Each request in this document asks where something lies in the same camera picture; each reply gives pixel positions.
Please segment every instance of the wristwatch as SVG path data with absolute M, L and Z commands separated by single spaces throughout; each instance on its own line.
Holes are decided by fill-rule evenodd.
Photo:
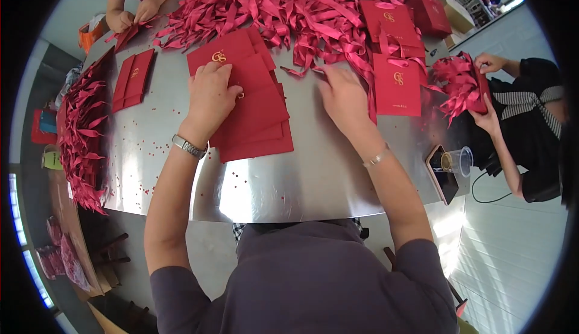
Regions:
M 199 148 L 195 147 L 191 143 L 187 142 L 184 138 L 179 137 L 178 135 L 173 135 L 173 139 L 171 140 L 177 147 L 184 150 L 185 152 L 189 152 L 194 157 L 201 159 L 205 157 L 205 153 L 207 153 L 207 145 L 205 146 L 205 150 L 200 150 Z

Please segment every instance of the black cable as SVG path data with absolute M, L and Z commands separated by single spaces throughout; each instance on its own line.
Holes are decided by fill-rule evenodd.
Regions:
M 474 184 L 478 181 L 479 178 L 481 178 L 481 177 L 482 177 L 483 175 L 485 175 L 485 174 L 486 174 L 486 172 L 482 172 L 481 175 L 474 180 L 473 186 L 471 187 L 471 192 L 473 193 L 473 199 L 474 199 L 476 202 L 479 202 L 479 203 L 493 203 L 493 202 L 496 202 L 496 201 L 500 201 L 500 200 L 502 200 L 503 198 L 505 198 L 505 197 L 507 197 L 507 196 L 510 196 L 510 195 L 512 194 L 512 192 L 511 192 L 511 193 L 507 193 L 507 194 L 505 194 L 503 197 L 501 197 L 501 198 L 499 198 L 499 199 L 496 199 L 496 200 L 492 200 L 492 201 L 479 201 L 479 200 L 477 200 L 476 197 L 474 196 Z

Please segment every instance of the silver bracelet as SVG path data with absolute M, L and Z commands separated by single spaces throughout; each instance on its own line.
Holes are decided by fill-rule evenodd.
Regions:
M 370 162 L 368 162 L 368 163 L 362 163 L 362 165 L 364 167 L 368 168 L 368 167 L 372 167 L 373 165 L 380 163 L 380 161 L 384 159 L 384 157 L 386 156 L 386 154 L 390 150 L 390 146 L 388 145 L 388 142 L 385 142 L 385 144 L 386 144 L 386 148 L 382 152 L 380 152 L 378 154 L 378 156 L 372 158 L 370 160 Z

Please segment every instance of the red ribbon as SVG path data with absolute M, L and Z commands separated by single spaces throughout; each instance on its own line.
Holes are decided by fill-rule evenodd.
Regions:
M 434 77 L 439 82 L 447 83 L 443 85 L 442 91 L 448 95 L 448 99 L 442 103 L 440 110 L 445 116 L 450 116 L 449 126 L 454 117 L 467 110 L 481 97 L 473 67 L 472 58 L 464 52 L 460 52 L 457 56 L 441 58 L 432 65 Z

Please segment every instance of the clear plastic cup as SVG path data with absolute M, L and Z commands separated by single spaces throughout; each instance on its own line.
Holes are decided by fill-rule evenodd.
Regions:
M 463 177 L 470 176 L 470 168 L 473 164 L 473 151 L 468 147 L 444 152 L 440 158 L 440 166 L 443 171 L 460 173 Z

